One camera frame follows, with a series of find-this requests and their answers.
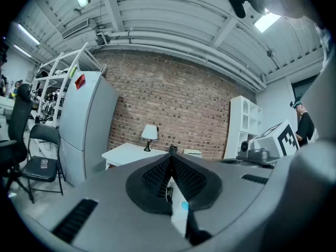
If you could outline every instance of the lamp shade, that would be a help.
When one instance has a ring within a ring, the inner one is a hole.
[[[146,139],[152,139],[152,140],[155,140],[155,139],[158,139],[157,137],[157,134],[158,134],[158,131],[157,131],[157,128],[156,126],[154,125],[146,125],[145,129],[143,130],[142,132],[142,137],[143,138],[146,138]]]

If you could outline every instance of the pipe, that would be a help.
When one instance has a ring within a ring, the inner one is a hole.
[[[211,55],[205,54],[201,51],[195,50],[193,48],[187,47],[187,46],[182,46],[182,45],[178,45],[175,43],[168,43],[168,42],[164,42],[164,41],[157,41],[157,40],[149,40],[149,39],[117,39],[117,40],[111,40],[110,41],[111,44],[141,44],[141,45],[149,45],[149,46],[160,46],[160,47],[164,47],[164,48],[169,48],[169,49],[177,49],[179,51],[188,53],[188,54],[194,54],[194,55],[198,55],[201,57],[204,57],[204,62],[207,62],[206,60],[211,60],[219,65],[221,65],[223,67],[223,69],[226,70],[230,70],[234,73],[236,73],[236,75],[239,75],[241,78],[245,79],[246,81],[250,82],[252,84],[252,86],[254,86],[257,90],[262,90],[262,88],[260,87],[260,85],[258,83],[255,83],[254,80],[252,80],[251,78],[249,78],[247,75],[242,74],[241,71],[237,70],[236,68],[234,68],[231,65],[226,64],[225,62],[223,62],[222,60],[213,57]]]
[[[263,83],[266,85],[266,75],[264,73],[261,73],[261,80],[263,81]]]
[[[109,36],[111,37],[120,37],[120,36],[135,36],[135,37],[152,37],[152,38],[159,38],[159,39],[166,39],[171,41],[176,41],[179,43],[183,43],[186,45],[193,46],[198,49],[202,49],[206,52],[209,52],[219,58],[224,59],[225,61],[228,61],[232,65],[236,66],[241,71],[244,71],[247,75],[249,75],[252,79],[254,79],[259,85],[261,85],[263,88],[266,88],[266,85],[258,78],[256,77],[251,71],[247,70],[245,66],[237,62],[235,59],[229,57],[228,55],[224,54],[223,52],[220,52],[214,48],[211,48],[209,46],[206,46],[202,43],[193,41],[188,38],[184,38],[181,36],[175,36],[170,34],[164,34],[164,33],[157,33],[157,32],[150,32],[150,31],[125,31],[125,32],[119,32],[119,33],[112,33]]]
[[[171,53],[175,53],[175,54],[179,54],[179,55],[182,55],[182,56],[186,56],[186,57],[189,57],[189,58],[192,58],[192,59],[196,59],[196,60],[199,60],[201,61],[202,63],[204,64],[209,64],[211,65],[212,67],[215,67],[217,70],[219,71],[225,71],[225,74],[235,80],[237,80],[237,76],[227,70],[225,70],[225,68],[222,68],[216,64],[213,64],[212,62],[208,62],[202,58],[199,58],[199,57],[196,57],[196,56],[193,56],[193,55],[190,55],[190,54],[186,54],[186,53],[183,53],[183,52],[180,52],[180,51],[176,51],[176,50],[172,50],[172,49],[167,49],[167,48],[161,48],[161,47],[157,47],[157,46],[152,46],[152,45],[143,45],[143,44],[135,44],[135,43],[130,43],[130,40],[129,39],[119,39],[119,40],[112,40],[112,43],[110,43],[109,45],[110,46],[133,46],[133,47],[143,47],[143,48],[151,48],[151,49],[157,49],[157,50],[162,50],[162,51],[169,51]],[[262,90],[262,88],[256,84],[254,84],[251,79],[249,79],[247,76],[244,76],[244,75],[240,75],[241,77],[243,77],[244,79],[246,79],[247,81],[243,80],[243,79],[239,79],[242,83],[244,83],[246,86],[248,86],[250,89],[252,90],[255,90],[255,91],[260,91]]]

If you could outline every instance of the black cable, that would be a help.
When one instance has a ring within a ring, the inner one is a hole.
[[[160,140],[160,136],[159,136],[159,134],[158,134],[157,137],[158,137],[158,138],[157,138],[157,141],[156,141],[155,143],[152,144],[152,148],[151,148],[151,150],[153,149],[153,146],[154,146],[156,143],[158,143],[158,141]]]
[[[102,0],[100,0],[100,26],[102,26],[102,23],[101,23],[101,3],[102,3]]]
[[[45,142],[43,142],[43,146],[44,146],[44,148],[47,150],[46,145],[45,145]]]

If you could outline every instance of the table lamp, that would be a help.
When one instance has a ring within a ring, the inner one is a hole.
[[[147,152],[151,151],[149,149],[149,144],[150,144],[151,140],[158,139],[157,138],[158,137],[157,136],[157,134],[158,134],[158,130],[157,129],[158,128],[156,126],[154,126],[154,125],[148,125],[147,124],[146,127],[145,127],[145,129],[143,130],[141,137],[148,139],[147,146],[144,149],[144,151],[147,151]]]

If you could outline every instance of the red sticker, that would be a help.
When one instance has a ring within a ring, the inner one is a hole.
[[[79,89],[85,83],[85,75],[81,75],[76,81],[76,88]]]

